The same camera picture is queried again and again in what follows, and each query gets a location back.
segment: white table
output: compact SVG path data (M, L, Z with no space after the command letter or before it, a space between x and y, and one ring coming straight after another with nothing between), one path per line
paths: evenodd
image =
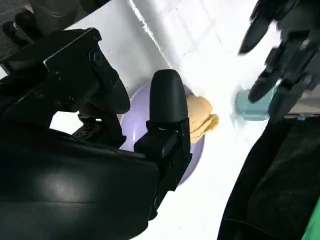
M229 194L265 122L245 122L234 112L235 94L250 88L279 43L274 26L249 55L237 52L255 0L113 0L70 29L94 27L110 64L128 93L150 82L155 71L174 68L220 116L205 139L192 176L170 192L157 218L137 240L216 238ZM76 116L58 114L53 128L72 133Z

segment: lavender plate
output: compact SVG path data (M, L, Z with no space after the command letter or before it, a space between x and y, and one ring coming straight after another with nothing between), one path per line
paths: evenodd
M147 133L146 121L149 120L149 101L150 101L150 83L139 88L130 98L131 108L129 112L124 114L120 119L122 133L126 136L126 141L120 149L134 151L134 144L144 134ZM190 89L185 87L185 94L193 95ZM205 137L199 140L196 144L191 145L191 153L193 154L191 162L186 169L180 185L187 180L195 170L201 157Z

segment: light blue cup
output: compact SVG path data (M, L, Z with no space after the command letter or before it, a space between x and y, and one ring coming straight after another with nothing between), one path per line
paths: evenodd
M235 98L235 109L247 121L263 121L269 118L268 108L275 94L276 86L255 103L248 100L250 89L240 91Z

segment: green object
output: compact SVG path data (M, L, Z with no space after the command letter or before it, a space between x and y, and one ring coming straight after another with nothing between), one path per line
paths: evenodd
M276 91L276 86L272 88L263 98L255 103L248 100L250 89L240 91L235 99L235 108L247 121L263 121L269 118L268 108Z
M302 240L320 240L320 199L313 210Z

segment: black cloth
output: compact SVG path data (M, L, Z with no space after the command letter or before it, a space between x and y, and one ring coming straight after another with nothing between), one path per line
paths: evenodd
M269 123L226 205L218 240L301 239L320 195L320 118Z
M300 240L320 196L320 119L298 121L253 191L247 222Z

